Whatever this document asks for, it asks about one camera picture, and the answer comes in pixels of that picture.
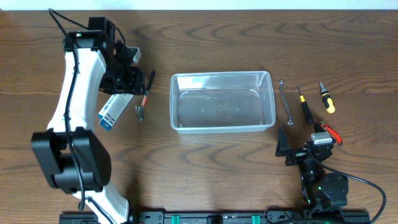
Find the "slim black yellow screwdriver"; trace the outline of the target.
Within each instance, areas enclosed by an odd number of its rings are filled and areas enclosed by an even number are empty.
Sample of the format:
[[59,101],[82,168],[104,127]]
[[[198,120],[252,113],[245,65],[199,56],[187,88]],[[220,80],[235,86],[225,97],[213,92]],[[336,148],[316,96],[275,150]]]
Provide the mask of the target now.
[[308,106],[308,103],[307,103],[304,95],[300,91],[300,86],[299,86],[298,83],[297,83],[297,89],[298,89],[298,93],[300,95],[300,103],[301,103],[301,106],[302,106],[302,109],[303,109],[303,114],[304,114],[305,120],[306,120],[307,123],[312,124],[313,123],[312,113],[310,111],[310,108]]

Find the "white blue screwdriver bit box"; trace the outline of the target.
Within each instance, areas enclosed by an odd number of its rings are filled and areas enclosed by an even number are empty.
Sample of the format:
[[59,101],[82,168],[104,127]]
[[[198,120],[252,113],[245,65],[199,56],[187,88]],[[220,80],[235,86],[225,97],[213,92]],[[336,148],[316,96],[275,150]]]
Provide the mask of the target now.
[[99,125],[110,131],[129,102],[134,98],[132,94],[114,94],[99,111]]

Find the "small black red hammer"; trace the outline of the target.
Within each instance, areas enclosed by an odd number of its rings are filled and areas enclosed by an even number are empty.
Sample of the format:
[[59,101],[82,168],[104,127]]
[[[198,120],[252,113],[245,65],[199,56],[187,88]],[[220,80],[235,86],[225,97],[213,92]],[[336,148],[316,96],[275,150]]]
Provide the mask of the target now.
[[150,92],[154,78],[155,78],[155,70],[153,70],[150,75],[149,82],[146,86],[146,90],[144,92],[144,97],[142,99],[140,106],[135,106],[135,112],[136,112],[136,115],[137,115],[139,121],[144,121],[144,107],[145,107],[147,97]]

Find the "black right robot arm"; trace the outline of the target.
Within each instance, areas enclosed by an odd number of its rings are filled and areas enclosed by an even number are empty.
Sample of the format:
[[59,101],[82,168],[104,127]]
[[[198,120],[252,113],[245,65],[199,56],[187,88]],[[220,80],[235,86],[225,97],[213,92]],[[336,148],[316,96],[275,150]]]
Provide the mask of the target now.
[[302,194],[308,203],[304,215],[339,210],[348,204],[348,179],[335,172],[327,173],[322,162],[332,155],[336,141],[318,123],[310,140],[298,149],[292,149],[282,126],[278,130],[275,155],[285,158],[286,166],[298,166],[301,176]]

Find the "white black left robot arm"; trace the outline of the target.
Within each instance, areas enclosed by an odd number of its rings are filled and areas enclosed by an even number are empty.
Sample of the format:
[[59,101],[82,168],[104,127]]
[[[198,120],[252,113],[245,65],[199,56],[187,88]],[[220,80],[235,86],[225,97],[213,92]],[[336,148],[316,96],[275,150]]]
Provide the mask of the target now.
[[111,183],[111,158],[94,132],[99,93],[146,96],[152,85],[137,66],[140,50],[117,40],[117,33],[119,28],[107,18],[91,17],[87,26],[65,34],[58,105],[47,129],[31,139],[49,186],[80,199],[80,210],[90,207],[92,223],[138,221]]

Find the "clear plastic container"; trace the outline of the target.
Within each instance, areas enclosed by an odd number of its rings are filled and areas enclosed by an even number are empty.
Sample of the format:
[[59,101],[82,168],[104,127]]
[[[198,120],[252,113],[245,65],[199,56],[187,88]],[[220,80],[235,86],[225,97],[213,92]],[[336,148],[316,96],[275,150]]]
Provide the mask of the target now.
[[176,73],[170,80],[170,125],[179,134],[263,132],[275,125],[267,71]]

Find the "stubby yellow black screwdriver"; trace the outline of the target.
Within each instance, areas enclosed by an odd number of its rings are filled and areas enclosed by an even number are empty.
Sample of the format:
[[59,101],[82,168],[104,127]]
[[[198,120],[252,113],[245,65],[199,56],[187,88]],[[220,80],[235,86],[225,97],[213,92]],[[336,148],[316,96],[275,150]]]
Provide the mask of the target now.
[[323,82],[320,82],[320,95],[321,95],[322,103],[323,103],[326,111],[330,114],[334,113],[336,110],[334,102],[330,96],[329,91],[323,84]]

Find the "red handled pliers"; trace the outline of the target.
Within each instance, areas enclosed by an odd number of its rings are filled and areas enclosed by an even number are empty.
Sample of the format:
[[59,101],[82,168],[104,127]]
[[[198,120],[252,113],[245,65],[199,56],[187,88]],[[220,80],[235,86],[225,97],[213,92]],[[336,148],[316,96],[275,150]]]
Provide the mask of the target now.
[[327,122],[323,119],[323,117],[319,118],[318,121],[322,129],[326,131],[340,146],[342,146],[343,140],[341,136],[327,124]]

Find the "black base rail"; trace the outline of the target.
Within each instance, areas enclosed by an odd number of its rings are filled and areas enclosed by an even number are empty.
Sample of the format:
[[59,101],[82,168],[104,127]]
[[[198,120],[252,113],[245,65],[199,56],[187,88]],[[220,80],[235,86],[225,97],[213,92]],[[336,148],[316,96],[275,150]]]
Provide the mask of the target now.
[[[304,216],[299,212],[282,210],[266,210],[265,212],[243,212],[243,213],[169,213],[160,211],[141,212],[137,215],[131,215],[127,223],[144,224],[184,224],[184,223],[202,223],[202,224],[228,224],[228,223],[277,223],[288,221],[292,223],[293,219],[301,219]],[[337,210],[335,212],[317,212],[313,214],[315,219],[325,219],[327,223],[345,222],[345,223],[369,223],[371,221],[368,212],[348,212]]]

